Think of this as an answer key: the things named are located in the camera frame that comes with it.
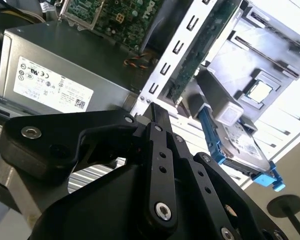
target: black metal bracket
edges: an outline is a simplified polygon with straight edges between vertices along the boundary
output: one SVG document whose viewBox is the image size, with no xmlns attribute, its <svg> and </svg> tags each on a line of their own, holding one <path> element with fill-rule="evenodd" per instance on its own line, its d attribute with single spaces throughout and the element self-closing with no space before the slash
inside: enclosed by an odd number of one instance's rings
<svg viewBox="0 0 300 240">
<path fill-rule="evenodd" d="M 30 240 L 267 240 L 274 232 L 287 240 L 213 159 L 191 155 L 185 140 L 170 131 L 166 110 L 152 103 L 149 111 L 147 126 L 124 111 L 20 117 L 3 126 L 0 173 L 9 169 L 20 188 L 6 184 L 4 174 L 0 186 L 27 220 L 23 190 L 29 206 L 41 207 L 30 218 Z M 35 128 L 25 134 L 26 126 Z M 73 171 L 117 157 L 126 165 L 59 194 Z M 43 205 L 41 196 L 49 196 Z"/>
</svg>

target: blue plastic tab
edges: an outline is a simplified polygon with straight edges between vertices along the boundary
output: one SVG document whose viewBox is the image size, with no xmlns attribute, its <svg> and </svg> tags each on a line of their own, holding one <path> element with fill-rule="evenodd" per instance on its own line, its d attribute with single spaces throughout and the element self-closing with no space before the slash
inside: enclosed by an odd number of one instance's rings
<svg viewBox="0 0 300 240">
<path fill-rule="evenodd" d="M 284 181 L 283 181 L 281 175 L 277 172 L 277 170 L 276 170 L 277 166 L 275 165 L 275 163 L 273 161 L 270 161 L 269 163 L 270 163 L 271 171 L 273 172 L 273 175 L 276 178 L 276 181 L 273 183 L 272 188 L 276 192 L 279 192 L 282 189 L 284 189 L 286 187 L 286 185 L 284 184 Z"/>
<path fill-rule="evenodd" d="M 226 160 L 226 156 L 221 151 L 222 143 L 220 142 L 220 138 L 214 128 L 215 123 L 210 117 L 209 110 L 205 106 L 201 112 L 198 114 L 198 118 L 200 120 L 200 123 L 202 125 L 202 129 L 205 135 L 205 141 L 208 145 L 209 152 L 211 154 L 211 157 L 219 164 L 223 164 Z M 260 184 L 264 187 L 268 187 L 271 184 L 273 185 L 273 190 L 276 192 L 281 191 L 285 188 L 285 184 L 283 183 L 283 179 L 280 176 L 280 174 L 276 170 L 276 165 L 270 161 L 270 169 L 271 173 L 269 172 L 259 172 L 255 177 L 252 178 L 252 180 Z"/>
<path fill-rule="evenodd" d="M 273 184 L 277 179 L 266 173 L 259 172 L 258 175 L 251 178 L 255 183 L 260 184 L 261 186 L 268 187 Z"/>
<path fill-rule="evenodd" d="M 218 134 L 215 132 L 215 130 L 212 127 L 214 123 L 210 118 L 208 108 L 206 106 L 198 114 L 198 118 L 202 125 L 202 129 L 205 135 L 205 141 L 206 144 L 208 145 L 208 149 L 211 154 L 211 157 L 219 165 L 221 165 L 226 160 L 226 157 L 222 154 L 220 150 L 220 146 L 221 146 L 220 138 L 218 137 Z"/>
</svg>

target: motherboard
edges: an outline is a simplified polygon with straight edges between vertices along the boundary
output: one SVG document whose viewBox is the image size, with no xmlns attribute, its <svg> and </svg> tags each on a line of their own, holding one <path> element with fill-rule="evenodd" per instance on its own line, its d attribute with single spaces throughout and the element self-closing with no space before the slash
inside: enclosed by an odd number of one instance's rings
<svg viewBox="0 0 300 240">
<path fill-rule="evenodd" d="M 88 29 L 139 52 L 150 34 L 149 28 L 161 2 L 163 0 L 69 0 L 62 15 L 81 26 L 93 24 Z"/>
</svg>

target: screw head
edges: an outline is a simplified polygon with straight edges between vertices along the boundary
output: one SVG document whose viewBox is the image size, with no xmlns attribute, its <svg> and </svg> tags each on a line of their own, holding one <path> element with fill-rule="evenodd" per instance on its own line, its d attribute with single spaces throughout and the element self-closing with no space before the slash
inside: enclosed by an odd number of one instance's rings
<svg viewBox="0 0 300 240">
<path fill-rule="evenodd" d="M 210 163 L 210 159 L 209 159 L 207 156 L 202 155 L 202 157 L 203 157 L 203 159 L 204 159 L 207 163 Z"/>
<path fill-rule="evenodd" d="M 278 232 L 275 231 L 274 235 L 275 235 L 276 239 L 278 239 L 278 240 L 284 240 L 284 238 Z"/>
<path fill-rule="evenodd" d="M 124 117 L 124 119 L 125 119 L 128 123 L 133 123 L 133 122 L 134 122 L 129 116 Z"/>
<path fill-rule="evenodd" d="M 161 127 L 159 127 L 158 125 L 155 125 L 155 126 L 154 126 L 154 128 L 155 128 L 155 129 L 157 129 L 159 132 L 161 132 L 161 131 L 162 131 L 162 128 L 161 128 Z"/>
<path fill-rule="evenodd" d="M 171 219 L 171 210 L 163 202 L 158 202 L 155 205 L 155 213 L 164 221 L 169 221 Z"/>
<path fill-rule="evenodd" d="M 21 134 L 27 139 L 38 139 L 42 135 L 40 129 L 35 126 L 25 126 L 22 128 Z"/>
<path fill-rule="evenodd" d="M 221 228 L 221 235 L 225 240 L 235 240 L 235 237 L 232 233 L 225 227 Z"/>
<path fill-rule="evenodd" d="M 178 135 L 175 136 L 175 138 L 178 140 L 179 143 L 182 143 L 184 141 L 183 138 Z"/>
</svg>

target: white metal frame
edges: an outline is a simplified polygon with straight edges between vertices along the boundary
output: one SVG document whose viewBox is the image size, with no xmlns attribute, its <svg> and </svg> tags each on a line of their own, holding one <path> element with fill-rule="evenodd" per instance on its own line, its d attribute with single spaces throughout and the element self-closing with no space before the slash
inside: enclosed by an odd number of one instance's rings
<svg viewBox="0 0 300 240">
<path fill-rule="evenodd" d="M 136 100 L 131 115 L 143 115 L 176 69 L 217 0 L 193 0 L 169 45 Z"/>
</svg>

